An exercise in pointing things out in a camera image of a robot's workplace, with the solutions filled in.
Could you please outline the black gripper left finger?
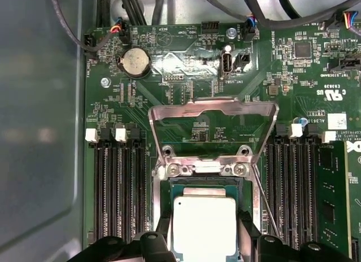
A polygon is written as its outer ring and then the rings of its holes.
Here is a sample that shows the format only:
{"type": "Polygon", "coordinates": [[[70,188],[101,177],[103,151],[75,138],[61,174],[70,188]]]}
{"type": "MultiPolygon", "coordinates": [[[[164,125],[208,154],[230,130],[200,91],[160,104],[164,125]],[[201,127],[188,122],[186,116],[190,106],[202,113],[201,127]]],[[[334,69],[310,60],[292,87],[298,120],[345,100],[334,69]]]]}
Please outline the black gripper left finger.
{"type": "Polygon", "coordinates": [[[83,251],[84,261],[176,261],[168,248],[171,213],[161,214],[156,230],[144,232],[126,243],[120,237],[106,236],[83,251]]]}

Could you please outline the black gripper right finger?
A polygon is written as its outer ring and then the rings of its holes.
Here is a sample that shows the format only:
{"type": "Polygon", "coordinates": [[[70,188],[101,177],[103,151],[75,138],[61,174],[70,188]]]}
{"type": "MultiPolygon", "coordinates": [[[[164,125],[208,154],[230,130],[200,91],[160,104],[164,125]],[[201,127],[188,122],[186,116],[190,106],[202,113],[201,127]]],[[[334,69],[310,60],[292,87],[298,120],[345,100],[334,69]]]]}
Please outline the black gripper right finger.
{"type": "Polygon", "coordinates": [[[250,213],[237,213],[237,245],[244,261],[352,261],[351,258],[319,242],[306,242],[296,250],[278,237],[261,234],[250,213]]]}

